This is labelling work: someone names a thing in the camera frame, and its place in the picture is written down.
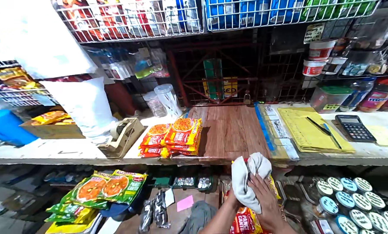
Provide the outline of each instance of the yellow notebook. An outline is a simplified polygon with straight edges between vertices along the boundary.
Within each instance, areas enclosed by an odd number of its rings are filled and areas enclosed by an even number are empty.
[[[324,123],[327,124],[312,107],[278,108],[278,112],[289,129],[299,151],[322,153],[355,152],[351,144],[343,139],[333,127],[329,126],[329,129],[342,149],[338,148],[331,136],[325,134],[307,119],[309,117],[321,126]]]

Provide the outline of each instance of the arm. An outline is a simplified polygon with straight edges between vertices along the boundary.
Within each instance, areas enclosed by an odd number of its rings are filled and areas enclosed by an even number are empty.
[[[231,225],[240,205],[240,202],[234,196],[233,190],[231,190],[227,200],[199,234],[230,233]]]
[[[262,179],[258,174],[256,177],[251,173],[248,186],[253,190],[259,200],[262,214],[257,214],[259,223],[263,228],[273,234],[297,234],[294,229],[282,218],[276,197],[271,191],[269,182]]]

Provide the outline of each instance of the cardboard box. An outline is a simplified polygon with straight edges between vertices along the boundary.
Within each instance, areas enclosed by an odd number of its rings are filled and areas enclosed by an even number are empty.
[[[85,138],[77,125],[31,125],[26,121],[20,127],[41,139],[75,139]]]
[[[117,139],[111,139],[106,144],[98,146],[108,158],[123,157],[145,130],[138,118],[124,118],[119,124],[125,127]]]

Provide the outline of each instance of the calculator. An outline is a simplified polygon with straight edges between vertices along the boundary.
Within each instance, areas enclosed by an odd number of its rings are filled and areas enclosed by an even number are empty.
[[[376,138],[367,130],[357,115],[338,114],[335,119],[340,122],[347,135],[353,141],[375,142]]]

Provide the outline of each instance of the pink sticky note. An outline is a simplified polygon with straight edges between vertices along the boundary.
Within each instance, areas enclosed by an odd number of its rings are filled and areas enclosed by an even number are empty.
[[[193,204],[194,204],[193,195],[191,195],[176,203],[176,211],[180,212],[181,210],[190,208],[191,206],[193,206]]]

